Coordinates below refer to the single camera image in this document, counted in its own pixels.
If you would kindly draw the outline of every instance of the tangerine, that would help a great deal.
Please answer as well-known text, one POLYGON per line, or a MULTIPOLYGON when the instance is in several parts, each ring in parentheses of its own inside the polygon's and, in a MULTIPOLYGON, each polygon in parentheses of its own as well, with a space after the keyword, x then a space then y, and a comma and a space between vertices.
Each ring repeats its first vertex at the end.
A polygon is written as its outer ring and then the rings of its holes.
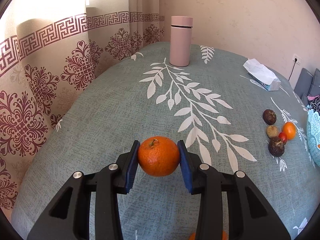
MULTIPOLYGON (((229 236, 225 231, 222 231, 222 240, 228 240, 229 236)), ((196 239, 196 233, 192 233, 192 235, 189 237, 189 240, 195 240, 196 239)))
POLYGON ((162 177, 175 171, 180 162, 180 153, 174 141, 163 136, 153 136, 140 145, 138 161, 145 173, 162 177))
POLYGON ((286 122, 282 131, 287 135, 288 140, 292 140, 296 136, 296 127, 292 122, 286 122))

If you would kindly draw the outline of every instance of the curtain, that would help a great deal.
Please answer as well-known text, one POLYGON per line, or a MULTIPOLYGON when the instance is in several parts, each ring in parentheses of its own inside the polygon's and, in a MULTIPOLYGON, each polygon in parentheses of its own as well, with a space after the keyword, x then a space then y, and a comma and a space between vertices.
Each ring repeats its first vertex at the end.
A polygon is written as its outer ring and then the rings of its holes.
POLYGON ((63 115, 110 66, 164 36, 159 0, 13 0, 0 19, 0 206, 63 115))

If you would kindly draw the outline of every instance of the power outlet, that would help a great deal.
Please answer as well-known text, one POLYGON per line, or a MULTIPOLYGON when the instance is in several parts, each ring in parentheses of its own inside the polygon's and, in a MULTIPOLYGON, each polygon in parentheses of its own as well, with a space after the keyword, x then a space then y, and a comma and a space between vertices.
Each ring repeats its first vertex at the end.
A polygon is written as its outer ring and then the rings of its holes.
POLYGON ((295 61, 297 59, 297 64, 301 65, 302 58, 300 58, 297 54, 293 54, 292 60, 295 61))

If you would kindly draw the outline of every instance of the metal screw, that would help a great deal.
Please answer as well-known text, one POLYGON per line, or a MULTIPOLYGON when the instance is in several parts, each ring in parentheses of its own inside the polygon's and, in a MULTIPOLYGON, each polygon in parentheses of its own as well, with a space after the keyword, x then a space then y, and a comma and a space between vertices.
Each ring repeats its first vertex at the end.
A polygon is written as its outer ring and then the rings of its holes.
POLYGON ((209 165, 206 163, 202 163, 202 164, 200 164, 200 169, 205 171, 205 170, 209 169, 209 165))
POLYGON ((109 165, 109 170, 114 171, 116 169, 118 169, 118 165, 117 164, 112 163, 112 164, 109 165))
POLYGON ((81 176, 82 176, 81 171, 76 171, 76 172, 73 174, 73 177, 74 177, 75 179, 79 179, 79 178, 81 178, 81 176))
POLYGON ((239 178, 243 178, 245 176, 245 173, 243 171, 237 171, 236 175, 239 178))

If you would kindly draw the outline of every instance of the pink thermos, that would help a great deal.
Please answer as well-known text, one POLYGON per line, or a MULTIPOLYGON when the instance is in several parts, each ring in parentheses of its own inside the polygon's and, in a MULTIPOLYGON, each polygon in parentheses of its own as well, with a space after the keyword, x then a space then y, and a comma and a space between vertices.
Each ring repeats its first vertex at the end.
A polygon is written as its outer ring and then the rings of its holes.
POLYGON ((170 64, 177 67, 189 65, 193 18, 171 17, 170 64))

